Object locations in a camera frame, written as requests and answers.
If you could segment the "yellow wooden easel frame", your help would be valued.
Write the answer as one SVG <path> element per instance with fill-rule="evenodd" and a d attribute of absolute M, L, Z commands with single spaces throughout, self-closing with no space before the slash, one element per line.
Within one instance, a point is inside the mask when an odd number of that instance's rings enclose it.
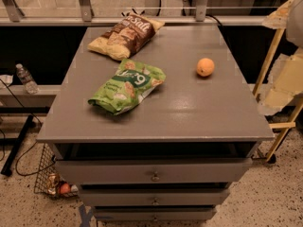
<path fill-rule="evenodd" d="M 269 151 L 263 155 L 257 149 L 261 159 L 273 164 L 276 151 L 289 130 L 295 127 L 295 120 L 303 109 L 303 0 L 287 0 L 267 15 L 262 25 L 276 33 L 253 88 L 253 95 L 258 98 L 258 110 L 263 115 L 271 116 L 295 102 L 294 110 L 286 122 L 269 124 L 272 130 L 279 131 Z M 283 35 L 297 49 L 293 55 L 280 54 L 274 61 Z"/>

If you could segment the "metal window railing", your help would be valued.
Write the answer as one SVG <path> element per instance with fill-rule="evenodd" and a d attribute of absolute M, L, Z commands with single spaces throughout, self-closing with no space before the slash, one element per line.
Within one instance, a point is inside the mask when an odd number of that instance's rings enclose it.
<path fill-rule="evenodd" d="M 134 13 L 168 25 L 259 26 L 255 0 L 0 0 L 1 26 L 104 26 Z"/>

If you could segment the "brown yellow chip bag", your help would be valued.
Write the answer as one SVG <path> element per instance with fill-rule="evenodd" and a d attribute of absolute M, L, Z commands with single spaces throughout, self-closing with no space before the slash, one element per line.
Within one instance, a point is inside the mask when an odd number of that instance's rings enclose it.
<path fill-rule="evenodd" d="M 87 48 L 116 61 L 122 61 L 136 54 L 164 24 L 164 22 L 131 13 L 94 39 Z"/>

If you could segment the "clear plastic water bottle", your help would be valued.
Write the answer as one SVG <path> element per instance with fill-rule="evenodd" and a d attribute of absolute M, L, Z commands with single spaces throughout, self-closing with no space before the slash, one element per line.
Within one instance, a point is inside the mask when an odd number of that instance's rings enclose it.
<path fill-rule="evenodd" d="M 22 84 L 25 86 L 26 91 L 34 95 L 38 92 L 38 85 L 27 68 L 25 68 L 21 63 L 16 65 L 16 75 Z"/>

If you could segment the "middle grey drawer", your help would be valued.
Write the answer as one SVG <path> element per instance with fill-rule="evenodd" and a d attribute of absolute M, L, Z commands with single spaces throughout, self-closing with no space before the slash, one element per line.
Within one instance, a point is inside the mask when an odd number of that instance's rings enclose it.
<path fill-rule="evenodd" d="M 228 189 L 102 189 L 81 190 L 90 206 L 217 205 L 229 196 Z"/>

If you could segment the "grey drawer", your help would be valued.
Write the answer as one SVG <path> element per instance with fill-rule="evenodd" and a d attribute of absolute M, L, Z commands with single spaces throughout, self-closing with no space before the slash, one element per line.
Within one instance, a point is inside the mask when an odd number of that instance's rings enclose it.
<path fill-rule="evenodd" d="M 229 196 L 228 189 L 102 189 L 81 190 L 90 206 L 217 205 Z"/>
<path fill-rule="evenodd" d="M 58 161 L 65 180 L 77 184 L 229 183 L 252 164 L 245 159 Z"/>
<path fill-rule="evenodd" d="M 102 221 L 164 221 L 164 220 L 206 220 L 211 219 L 216 210 L 206 209 L 124 209 L 94 210 L 96 219 Z"/>

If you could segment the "bottom grey drawer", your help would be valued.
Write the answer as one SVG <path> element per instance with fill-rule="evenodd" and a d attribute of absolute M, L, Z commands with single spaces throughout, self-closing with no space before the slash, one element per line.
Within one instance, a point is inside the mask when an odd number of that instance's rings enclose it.
<path fill-rule="evenodd" d="M 211 219 L 216 210 L 206 209 L 124 209 L 94 210 L 96 219 L 102 221 L 164 221 L 164 220 L 206 220 Z"/>

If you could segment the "small orange fruit in basket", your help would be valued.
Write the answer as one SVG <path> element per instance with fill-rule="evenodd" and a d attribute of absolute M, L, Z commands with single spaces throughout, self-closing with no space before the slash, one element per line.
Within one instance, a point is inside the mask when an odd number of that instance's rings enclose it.
<path fill-rule="evenodd" d="M 68 194 L 71 191 L 71 186 L 68 183 L 63 183 L 60 186 L 60 193 L 61 194 Z"/>

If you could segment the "top grey drawer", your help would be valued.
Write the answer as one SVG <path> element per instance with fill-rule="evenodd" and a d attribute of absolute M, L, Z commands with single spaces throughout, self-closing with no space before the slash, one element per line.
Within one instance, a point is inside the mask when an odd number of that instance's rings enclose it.
<path fill-rule="evenodd" d="M 252 164 L 245 159 L 58 161 L 65 180 L 77 184 L 229 183 Z"/>

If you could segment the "grey drawer cabinet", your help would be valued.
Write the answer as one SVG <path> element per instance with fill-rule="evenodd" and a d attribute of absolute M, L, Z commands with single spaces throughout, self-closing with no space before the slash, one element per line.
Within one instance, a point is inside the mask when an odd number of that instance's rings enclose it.
<path fill-rule="evenodd" d="M 214 72 L 201 77 L 200 59 Z M 245 159 L 272 138 L 266 119 L 215 26 L 166 26 L 136 55 L 161 68 L 165 82 L 137 107 L 111 115 L 88 103 L 117 69 L 116 62 L 81 45 L 39 140 L 58 161 Z M 81 190 L 228 189 L 229 183 L 74 184 Z M 215 209 L 217 205 L 90 206 L 92 210 Z"/>

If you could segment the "black metal stand leg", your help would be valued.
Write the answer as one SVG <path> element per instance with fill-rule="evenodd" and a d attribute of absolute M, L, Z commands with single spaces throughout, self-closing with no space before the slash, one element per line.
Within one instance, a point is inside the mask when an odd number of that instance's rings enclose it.
<path fill-rule="evenodd" d="M 4 176 L 10 176 L 12 174 L 12 171 L 11 171 L 11 166 L 12 166 L 12 163 L 21 147 L 21 144 L 23 142 L 23 140 L 25 139 L 26 137 L 26 134 L 27 134 L 27 131 L 29 130 L 29 128 L 31 127 L 32 125 L 32 120 L 33 120 L 33 116 L 32 115 L 29 115 L 27 117 L 27 120 L 24 124 L 24 126 L 22 127 L 18 137 L 16 139 L 13 139 L 12 140 L 12 149 L 11 149 L 11 152 L 8 156 L 8 159 L 6 160 L 6 162 L 4 163 L 4 166 L 2 167 L 2 170 L 1 170 L 1 174 L 4 175 Z"/>

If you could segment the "green snack bag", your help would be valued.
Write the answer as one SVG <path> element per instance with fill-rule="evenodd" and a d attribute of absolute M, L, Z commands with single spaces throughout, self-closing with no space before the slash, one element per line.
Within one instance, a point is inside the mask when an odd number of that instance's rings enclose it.
<path fill-rule="evenodd" d="M 123 114 L 139 105 L 165 79 L 165 73 L 158 67 L 124 59 L 88 103 L 113 115 Z"/>

